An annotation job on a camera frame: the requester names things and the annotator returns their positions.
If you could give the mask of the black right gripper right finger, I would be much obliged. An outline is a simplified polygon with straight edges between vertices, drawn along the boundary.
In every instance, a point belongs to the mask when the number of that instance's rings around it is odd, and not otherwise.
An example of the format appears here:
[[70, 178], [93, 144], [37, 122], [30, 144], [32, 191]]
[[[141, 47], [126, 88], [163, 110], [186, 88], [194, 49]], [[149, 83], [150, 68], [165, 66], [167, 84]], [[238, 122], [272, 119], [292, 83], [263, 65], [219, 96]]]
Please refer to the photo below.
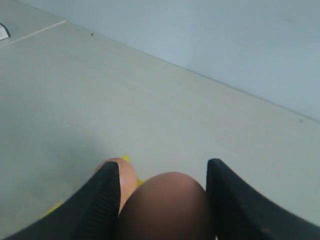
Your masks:
[[219, 240], [318, 240], [319, 226], [260, 194], [222, 160], [207, 162], [206, 192]]

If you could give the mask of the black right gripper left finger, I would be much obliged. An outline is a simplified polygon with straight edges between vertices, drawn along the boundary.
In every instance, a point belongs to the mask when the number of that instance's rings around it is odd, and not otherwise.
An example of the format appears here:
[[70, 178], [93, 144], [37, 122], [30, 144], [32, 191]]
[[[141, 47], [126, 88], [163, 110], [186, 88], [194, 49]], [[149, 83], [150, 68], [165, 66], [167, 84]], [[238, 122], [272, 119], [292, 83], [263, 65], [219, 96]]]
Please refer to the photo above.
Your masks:
[[105, 163], [74, 195], [9, 240], [111, 240], [121, 200], [119, 166]]

